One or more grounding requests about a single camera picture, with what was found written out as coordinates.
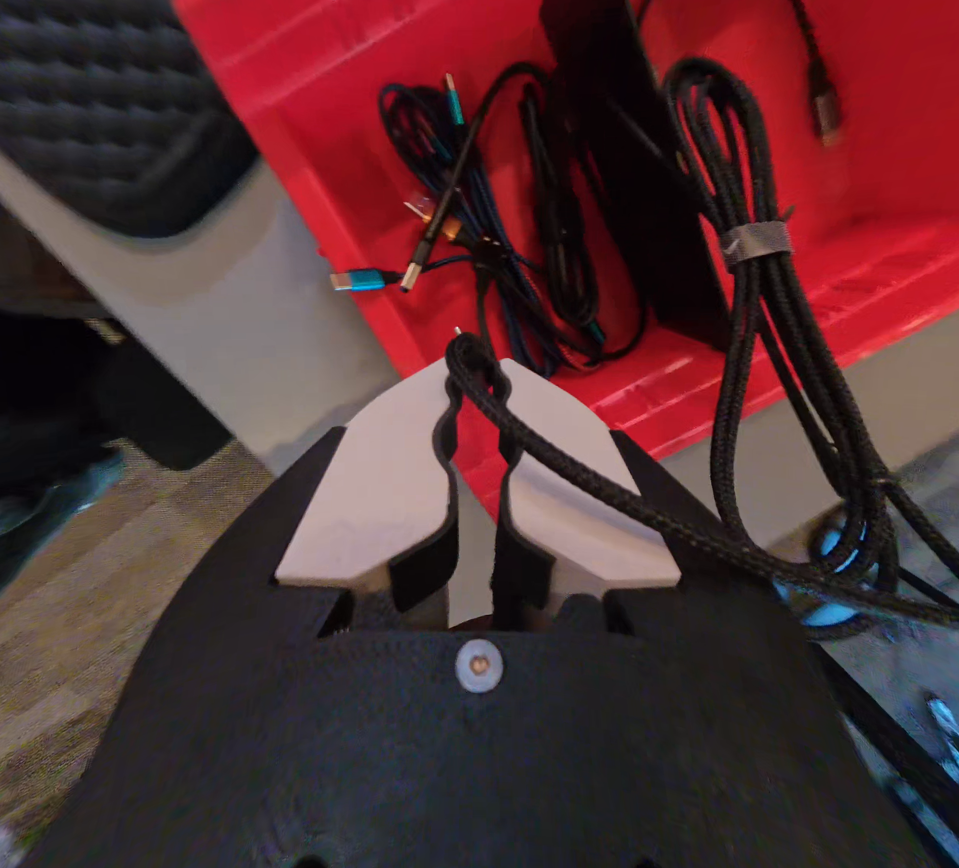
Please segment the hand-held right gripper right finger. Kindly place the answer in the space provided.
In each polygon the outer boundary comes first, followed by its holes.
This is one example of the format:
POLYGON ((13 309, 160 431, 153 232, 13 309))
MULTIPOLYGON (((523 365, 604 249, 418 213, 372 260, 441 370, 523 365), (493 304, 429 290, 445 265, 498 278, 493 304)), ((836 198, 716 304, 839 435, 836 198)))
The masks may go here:
MULTIPOLYGON (((553 382, 504 359, 510 413, 555 447, 640 491, 606 424, 553 382)), ((680 568, 664 538, 577 488, 500 437, 507 462, 497 525, 499 586, 530 607, 556 613, 566 598, 677 586, 680 568)))

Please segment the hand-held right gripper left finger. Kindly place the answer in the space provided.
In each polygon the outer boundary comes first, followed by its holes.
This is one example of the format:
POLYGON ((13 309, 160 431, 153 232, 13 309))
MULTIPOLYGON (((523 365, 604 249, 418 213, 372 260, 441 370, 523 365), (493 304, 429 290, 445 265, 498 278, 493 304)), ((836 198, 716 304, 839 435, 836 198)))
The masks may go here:
POLYGON ((369 402, 342 438, 274 573, 281 586, 389 593, 412 611, 459 561, 459 407, 442 361, 369 402))

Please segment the red divided plastic bin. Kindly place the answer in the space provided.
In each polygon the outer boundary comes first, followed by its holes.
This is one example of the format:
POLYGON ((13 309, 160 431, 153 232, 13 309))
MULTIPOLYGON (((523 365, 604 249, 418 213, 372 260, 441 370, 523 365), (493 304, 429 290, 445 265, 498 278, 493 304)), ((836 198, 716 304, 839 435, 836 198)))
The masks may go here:
MULTIPOLYGON (((702 50, 756 95, 800 278, 881 445, 957 431, 957 0, 805 0, 840 90, 824 147, 784 0, 660 0, 665 67, 702 50)), ((336 271, 402 275, 422 233, 377 112, 450 70, 465 107, 507 63, 548 62, 541 0, 174 0, 236 115, 336 271)))

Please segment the person's dark clothing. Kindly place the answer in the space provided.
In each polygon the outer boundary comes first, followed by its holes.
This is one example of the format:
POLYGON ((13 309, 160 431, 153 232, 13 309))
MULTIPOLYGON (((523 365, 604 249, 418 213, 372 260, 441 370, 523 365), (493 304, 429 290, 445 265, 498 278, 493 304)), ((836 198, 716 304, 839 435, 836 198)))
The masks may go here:
POLYGON ((2 485, 69 474, 126 439, 193 469, 231 432, 132 337, 111 344, 78 319, 2 313, 2 485))

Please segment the person's shoe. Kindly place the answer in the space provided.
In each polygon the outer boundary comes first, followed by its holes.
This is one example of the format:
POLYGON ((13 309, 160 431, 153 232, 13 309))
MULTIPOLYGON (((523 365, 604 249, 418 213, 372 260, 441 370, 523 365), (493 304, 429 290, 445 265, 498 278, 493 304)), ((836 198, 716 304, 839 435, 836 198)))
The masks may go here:
POLYGON ((76 472, 3 493, 2 564, 29 559, 67 522, 99 502, 123 477, 125 462, 120 450, 107 449, 76 472))

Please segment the black bin divider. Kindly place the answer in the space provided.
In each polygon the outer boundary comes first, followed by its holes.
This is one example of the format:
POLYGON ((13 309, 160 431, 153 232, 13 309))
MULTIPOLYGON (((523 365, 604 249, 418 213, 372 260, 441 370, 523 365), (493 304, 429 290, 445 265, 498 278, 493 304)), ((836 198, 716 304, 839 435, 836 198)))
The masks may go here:
POLYGON ((726 351, 725 293, 630 0, 543 0, 539 19, 641 304, 665 329, 726 351))

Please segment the black foam pad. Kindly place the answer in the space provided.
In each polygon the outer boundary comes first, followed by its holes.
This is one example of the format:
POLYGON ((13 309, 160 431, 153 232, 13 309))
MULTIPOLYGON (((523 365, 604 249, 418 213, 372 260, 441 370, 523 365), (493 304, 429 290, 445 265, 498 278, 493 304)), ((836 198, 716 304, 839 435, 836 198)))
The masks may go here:
POLYGON ((1 148, 132 239, 190 229, 259 156, 172 0, 1 0, 1 148))

